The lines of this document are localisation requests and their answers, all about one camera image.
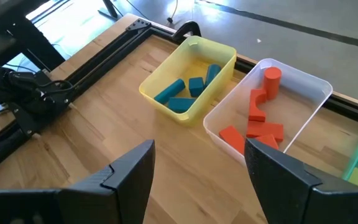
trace black metal frame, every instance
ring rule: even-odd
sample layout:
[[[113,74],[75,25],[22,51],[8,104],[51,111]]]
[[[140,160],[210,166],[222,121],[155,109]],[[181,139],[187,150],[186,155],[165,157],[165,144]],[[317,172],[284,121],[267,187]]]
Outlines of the black metal frame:
[[[75,87],[73,92],[68,94],[68,99],[70,101],[77,99],[151,35],[156,35],[157,37],[179,45],[186,39],[184,34],[189,32],[193,35],[201,35],[200,28],[195,22],[187,22],[184,26],[179,28],[176,33],[173,33],[161,27],[154,26],[150,22],[138,19],[120,36],[105,46],[66,79]],[[248,73],[254,66],[254,62],[246,61],[238,57],[235,69],[240,72]],[[331,95],[323,106],[329,110],[358,121],[357,103],[337,95]],[[1,146],[0,162],[25,143],[29,137],[21,131],[18,123],[13,121],[0,131],[0,144],[7,139],[9,140],[9,144],[2,144]]]

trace orange block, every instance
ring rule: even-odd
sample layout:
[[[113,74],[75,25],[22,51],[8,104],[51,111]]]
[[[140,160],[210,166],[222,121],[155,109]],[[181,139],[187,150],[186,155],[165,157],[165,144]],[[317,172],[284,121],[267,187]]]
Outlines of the orange block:
[[[260,141],[263,144],[266,144],[266,145],[278,150],[278,144],[277,144],[276,140],[274,140],[273,134],[259,136],[259,137],[256,137],[255,139]]]
[[[272,100],[277,96],[281,76],[282,73],[279,68],[270,67],[265,70],[263,89],[266,90],[268,100]]]
[[[251,96],[249,98],[249,115],[250,121],[265,121],[266,113],[260,110],[257,106],[266,102],[265,90],[251,90]]]
[[[269,122],[248,121],[247,138],[256,138],[268,134],[273,134],[274,139],[277,142],[282,142],[284,140],[284,125]]]
[[[246,140],[242,135],[237,131],[233,126],[229,126],[219,132],[219,136],[231,145],[234,149],[244,155],[244,147],[246,145]]]

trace orange cylinder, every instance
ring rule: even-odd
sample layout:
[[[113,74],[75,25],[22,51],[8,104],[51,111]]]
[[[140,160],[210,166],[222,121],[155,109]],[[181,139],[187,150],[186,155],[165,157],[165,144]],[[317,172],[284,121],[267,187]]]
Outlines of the orange cylinder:
[[[263,89],[266,91],[266,99],[272,100],[278,94],[280,87],[281,70],[276,67],[270,67],[265,70]]]

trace gray floor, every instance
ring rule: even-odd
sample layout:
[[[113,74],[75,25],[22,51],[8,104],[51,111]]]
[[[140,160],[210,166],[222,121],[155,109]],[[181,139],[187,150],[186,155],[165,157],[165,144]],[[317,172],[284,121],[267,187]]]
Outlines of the gray floor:
[[[358,1],[353,0],[210,0],[299,25],[358,38]],[[130,0],[150,20],[166,25],[175,0]],[[121,13],[141,16],[126,0],[113,3]],[[96,9],[101,1],[72,0],[65,10],[54,12],[39,29],[56,48],[69,57],[87,44],[112,21]],[[335,91],[358,99],[358,47],[322,37],[222,12],[194,0],[179,0],[174,28],[196,21],[202,35],[237,49],[240,54],[260,60],[274,58],[329,81]],[[23,65],[31,66],[27,60]]]

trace blue wooden block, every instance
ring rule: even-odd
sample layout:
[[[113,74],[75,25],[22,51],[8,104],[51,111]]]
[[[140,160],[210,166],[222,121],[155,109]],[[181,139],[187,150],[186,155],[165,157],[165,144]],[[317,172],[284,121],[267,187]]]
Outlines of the blue wooden block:
[[[168,108],[176,113],[184,113],[195,101],[196,99],[193,98],[171,97],[168,102]]]
[[[221,69],[222,68],[216,64],[212,64],[208,67],[208,71],[206,72],[204,89],[212,82],[212,80],[221,71]]]
[[[190,78],[189,90],[192,97],[200,96],[204,90],[203,77]]]
[[[185,87],[185,82],[182,79],[178,78],[178,80],[176,80],[166,89],[164,89],[161,93],[155,96],[154,100],[161,104],[165,104],[166,102],[168,102],[169,98],[176,96],[178,93],[184,90]]]

